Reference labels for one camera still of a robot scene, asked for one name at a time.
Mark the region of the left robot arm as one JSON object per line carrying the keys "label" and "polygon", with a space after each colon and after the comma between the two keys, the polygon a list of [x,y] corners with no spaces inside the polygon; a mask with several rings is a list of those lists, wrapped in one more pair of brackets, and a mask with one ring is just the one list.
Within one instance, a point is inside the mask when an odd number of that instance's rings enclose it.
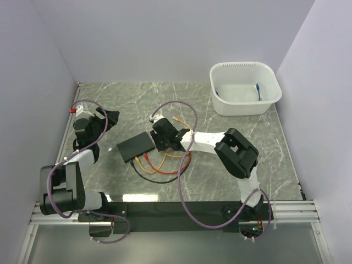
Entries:
{"label": "left robot arm", "polygon": [[103,115],[99,118],[87,111],[76,110],[76,114],[87,117],[77,119],[73,123],[76,138],[73,141],[73,150],[79,153],[70,161],[58,167],[52,174],[50,190],[47,190],[47,178],[54,167],[44,166],[40,170],[40,210],[43,215],[55,214],[49,196],[61,212],[91,210],[91,214],[98,221],[104,221],[110,216],[110,206],[103,192],[86,191],[82,173],[95,164],[100,154],[96,140],[103,133],[118,123],[119,111],[103,111],[100,107],[96,111]]}

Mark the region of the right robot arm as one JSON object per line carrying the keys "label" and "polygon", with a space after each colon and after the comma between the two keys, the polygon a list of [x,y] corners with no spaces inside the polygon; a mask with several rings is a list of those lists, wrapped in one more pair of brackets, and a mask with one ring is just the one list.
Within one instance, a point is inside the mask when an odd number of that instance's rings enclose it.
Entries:
{"label": "right robot arm", "polygon": [[183,152],[204,152],[216,155],[229,174],[237,179],[242,213],[247,219],[255,219],[261,213],[261,193],[257,178],[259,152],[238,130],[230,128],[220,133],[204,133],[191,129],[177,130],[162,115],[150,118],[151,136],[159,151],[172,149]]}

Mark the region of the black network switch box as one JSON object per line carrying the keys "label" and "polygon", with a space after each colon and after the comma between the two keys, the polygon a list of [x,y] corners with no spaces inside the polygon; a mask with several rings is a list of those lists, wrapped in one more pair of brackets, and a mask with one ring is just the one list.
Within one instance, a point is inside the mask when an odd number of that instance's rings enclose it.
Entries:
{"label": "black network switch box", "polygon": [[133,160],[135,157],[142,156],[144,153],[155,149],[155,145],[148,133],[142,132],[123,142],[117,144],[117,149],[125,163]]}

